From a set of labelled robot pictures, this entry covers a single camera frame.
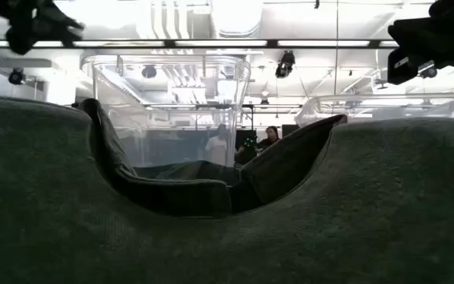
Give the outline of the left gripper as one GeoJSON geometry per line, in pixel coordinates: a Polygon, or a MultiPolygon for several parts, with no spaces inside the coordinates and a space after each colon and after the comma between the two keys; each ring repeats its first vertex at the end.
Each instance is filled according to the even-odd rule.
{"type": "MultiPolygon", "coordinates": [[[[51,12],[56,8],[52,0],[18,0],[13,2],[12,28],[29,41],[37,41],[50,27],[51,12]]],[[[56,13],[55,22],[61,28],[84,30],[83,23],[67,16],[62,11],[56,13]]],[[[72,31],[60,31],[58,41],[63,47],[74,47],[81,40],[81,34],[72,31]]]]}

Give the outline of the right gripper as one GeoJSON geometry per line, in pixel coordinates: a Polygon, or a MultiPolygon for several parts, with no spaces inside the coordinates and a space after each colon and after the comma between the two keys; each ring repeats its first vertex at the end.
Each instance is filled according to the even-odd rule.
{"type": "Polygon", "coordinates": [[[394,21],[388,33],[398,44],[389,55],[390,75],[416,75],[421,65],[454,67],[454,19],[424,17],[394,21]]]}

